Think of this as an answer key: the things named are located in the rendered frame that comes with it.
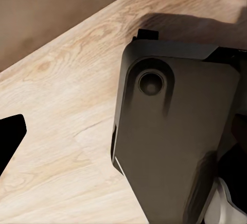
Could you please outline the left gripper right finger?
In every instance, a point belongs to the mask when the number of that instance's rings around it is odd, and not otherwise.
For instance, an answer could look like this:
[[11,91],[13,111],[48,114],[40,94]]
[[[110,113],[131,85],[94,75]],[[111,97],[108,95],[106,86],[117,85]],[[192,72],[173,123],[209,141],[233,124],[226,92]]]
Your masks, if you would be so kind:
[[244,150],[247,155],[247,116],[242,114],[235,114],[232,126],[231,133],[239,143],[241,148]]

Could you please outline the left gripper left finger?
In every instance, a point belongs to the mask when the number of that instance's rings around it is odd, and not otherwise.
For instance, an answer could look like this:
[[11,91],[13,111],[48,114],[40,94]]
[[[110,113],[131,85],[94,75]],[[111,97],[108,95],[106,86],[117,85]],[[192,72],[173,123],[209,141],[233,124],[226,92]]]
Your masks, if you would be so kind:
[[0,119],[0,176],[26,133],[22,114]]

